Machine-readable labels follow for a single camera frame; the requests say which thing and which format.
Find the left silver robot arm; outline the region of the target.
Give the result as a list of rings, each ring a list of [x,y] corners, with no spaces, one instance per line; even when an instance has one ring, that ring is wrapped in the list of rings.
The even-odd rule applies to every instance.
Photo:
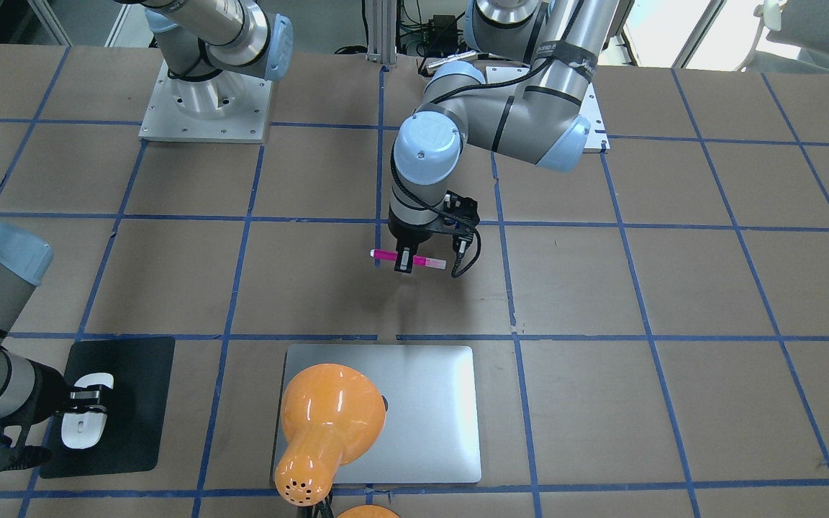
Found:
[[[580,114],[615,1],[471,1],[464,35],[471,49],[523,63],[527,73],[493,83],[473,63],[444,63],[405,119],[391,152],[389,231],[397,272],[408,274],[418,247],[448,234],[451,275],[467,250],[481,253],[476,202],[448,190],[465,145],[550,170],[571,171],[592,130]]]

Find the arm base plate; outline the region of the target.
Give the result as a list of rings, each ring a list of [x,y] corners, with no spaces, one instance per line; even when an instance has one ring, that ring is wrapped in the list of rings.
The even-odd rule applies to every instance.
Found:
[[[275,85],[230,71],[188,82],[170,78],[162,63],[138,135],[151,142],[262,144]]]
[[[498,65],[485,65],[484,73],[488,83],[499,83],[506,80],[519,78],[524,73],[529,72],[526,66],[515,66],[513,63],[498,63]],[[584,148],[585,153],[608,151],[611,148],[607,128],[603,122],[603,115],[601,107],[599,107],[599,99],[594,91],[593,84],[586,87],[586,93],[580,105],[579,114],[587,118],[590,122],[590,132],[586,137],[586,144]]]

